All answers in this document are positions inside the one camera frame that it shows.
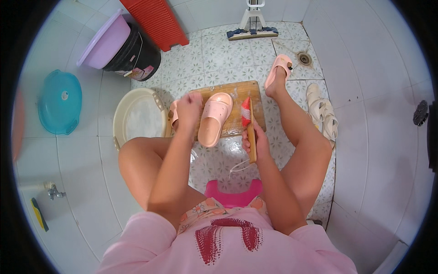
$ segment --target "wooden cutting board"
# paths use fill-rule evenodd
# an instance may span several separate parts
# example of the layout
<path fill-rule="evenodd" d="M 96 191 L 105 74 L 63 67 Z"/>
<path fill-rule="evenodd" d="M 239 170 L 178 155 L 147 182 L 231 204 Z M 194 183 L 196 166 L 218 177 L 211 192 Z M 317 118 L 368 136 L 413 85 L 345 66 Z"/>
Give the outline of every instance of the wooden cutting board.
<path fill-rule="evenodd" d="M 265 115 L 263 113 L 263 106 L 261 105 L 260 89 L 258 87 L 257 81 L 245 81 L 237 82 L 224 85 L 216 85 L 213 87 L 207 87 L 202 89 L 191 90 L 190 92 L 200 92 L 204 102 L 202 104 L 202 111 L 204 111 L 204 106 L 211 95 L 215 93 L 228 93 L 233 99 L 233 110 L 230 116 L 225 121 L 222 127 L 221 138 L 232 137 L 241 135 L 244 128 L 242 126 L 242 118 L 240 114 L 240 107 L 243 101 L 250 96 L 253 103 L 254 119 L 261 126 L 263 131 L 266 131 Z M 195 140 L 198 140 L 199 125 L 201 122 L 201 117 L 199 118 L 198 124 L 196 125 L 196 136 Z"/>

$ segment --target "wooden brush handle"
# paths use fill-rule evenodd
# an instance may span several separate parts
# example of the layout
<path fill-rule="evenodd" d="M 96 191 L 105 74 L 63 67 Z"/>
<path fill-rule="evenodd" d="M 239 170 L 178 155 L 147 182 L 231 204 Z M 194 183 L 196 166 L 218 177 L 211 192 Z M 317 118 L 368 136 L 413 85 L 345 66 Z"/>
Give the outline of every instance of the wooden brush handle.
<path fill-rule="evenodd" d="M 256 143 L 255 143 L 255 132 L 254 132 L 254 115 L 252 112 L 252 100 L 250 98 L 249 100 L 250 102 L 250 113 L 251 113 L 251 123 L 248 125 L 247 130 L 248 130 L 248 141 L 250 143 L 250 152 L 249 152 L 249 163 L 255 163 L 255 161 L 257 161 L 257 147 L 256 147 Z"/>

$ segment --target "pink slipper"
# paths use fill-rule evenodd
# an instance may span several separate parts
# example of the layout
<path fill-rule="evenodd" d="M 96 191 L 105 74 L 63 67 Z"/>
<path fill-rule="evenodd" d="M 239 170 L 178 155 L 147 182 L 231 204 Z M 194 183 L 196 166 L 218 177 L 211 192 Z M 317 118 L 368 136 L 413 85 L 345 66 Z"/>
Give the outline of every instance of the pink slipper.
<path fill-rule="evenodd" d="M 231 114 L 233 99 L 228 93 L 213 94 L 205 103 L 198 131 L 198 141 L 206 147 L 215 146 L 222 126 Z"/>
<path fill-rule="evenodd" d="M 177 103 L 180 100 L 175 100 L 170 104 L 170 108 L 169 108 L 169 118 L 170 118 L 170 124 L 172 125 L 173 128 L 173 123 L 175 123 L 176 120 L 178 120 L 178 113 L 177 113 Z"/>
<path fill-rule="evenodd" d="M 269 87 L 272 82 L 274 82 L 275 74 L 277 72 L 277 67 L 281 66 L 286 71 L 286 80 L 288 79 L 290 72 L 292 71 L 292 60 L 285 54 L 279 54 L 274 60 L 274 64 L 272 64 L 271 71 L 269 72 L 266 81 L 265 81 L 265 89 Z"/>

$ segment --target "pink shirt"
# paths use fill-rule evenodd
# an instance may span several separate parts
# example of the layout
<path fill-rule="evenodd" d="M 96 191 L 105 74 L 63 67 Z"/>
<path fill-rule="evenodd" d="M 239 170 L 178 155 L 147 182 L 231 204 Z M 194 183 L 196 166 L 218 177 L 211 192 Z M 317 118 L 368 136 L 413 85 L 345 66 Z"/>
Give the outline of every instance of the pink shirt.
<path fill-rule="evenodd" d="M 198 220 L 177 236 L 162 216 L 132 216 L 97 273 L 357 273 L 320 225 L 289 236 L 254 208 Z"/>

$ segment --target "lilac plastic basin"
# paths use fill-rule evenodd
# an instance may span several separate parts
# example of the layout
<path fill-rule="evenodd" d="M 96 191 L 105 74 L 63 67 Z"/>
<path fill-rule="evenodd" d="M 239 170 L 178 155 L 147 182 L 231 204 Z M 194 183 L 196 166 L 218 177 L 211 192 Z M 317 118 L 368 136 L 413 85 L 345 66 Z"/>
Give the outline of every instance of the lilac plastic basin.
<path fill-rule="evenodd" d="M 78 67 L 85 64 L 101 69 L 116 55 L 131 32 L 131 28 L 122 17 L 122 12 L 122 9 L 118 9 L 94 35 L 81 58 L 76 62 Z"/>

